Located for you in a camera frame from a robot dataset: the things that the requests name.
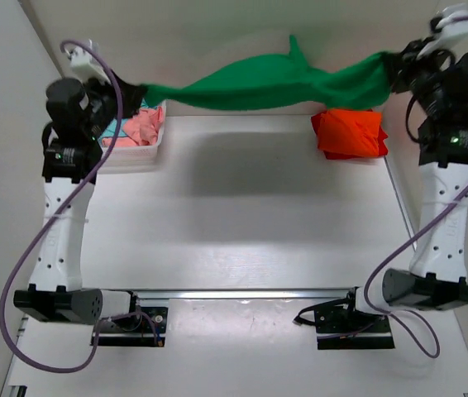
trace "white basket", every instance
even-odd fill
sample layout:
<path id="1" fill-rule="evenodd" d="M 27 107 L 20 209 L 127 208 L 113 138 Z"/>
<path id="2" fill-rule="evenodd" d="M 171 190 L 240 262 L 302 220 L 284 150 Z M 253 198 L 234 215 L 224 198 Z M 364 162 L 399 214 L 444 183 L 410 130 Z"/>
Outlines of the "white basket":
<path id="1" fill-rule="evenodd" d="M 162 136 L 165 133 L 166 101 L 161 103 L 160 106 L 164 111 L 165 122 L 160 126 L 157 143 L 151 146 L 115 147 L 107 161 L 103 163 L 102 168 L 100 168 L 100 174 L 141 172 L 148 170 L 155 164 L 157 151 L 159 150 L 160 143 L 162 142 Z M 102 150 L 105 154 L 107 147 L 103 147 Z"/>

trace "green cloth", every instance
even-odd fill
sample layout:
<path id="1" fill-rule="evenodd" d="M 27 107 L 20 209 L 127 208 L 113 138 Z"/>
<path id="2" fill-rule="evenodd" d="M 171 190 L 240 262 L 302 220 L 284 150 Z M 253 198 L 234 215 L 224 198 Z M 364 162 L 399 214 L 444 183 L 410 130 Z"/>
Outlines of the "green cloth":
<path id="1" fill-rule="evenodd" d="M 328 108 L 362 110 L 385 102 L 390 88 L 377 53 L 358 64 L 328 73 L 308 65 L 294 36 L 288 55 L 258 55 L 225 66 L 185 88 L 144 84 L 154 107 L 165 99 L 198 108 L 256 110 L 305 101 Z"/>

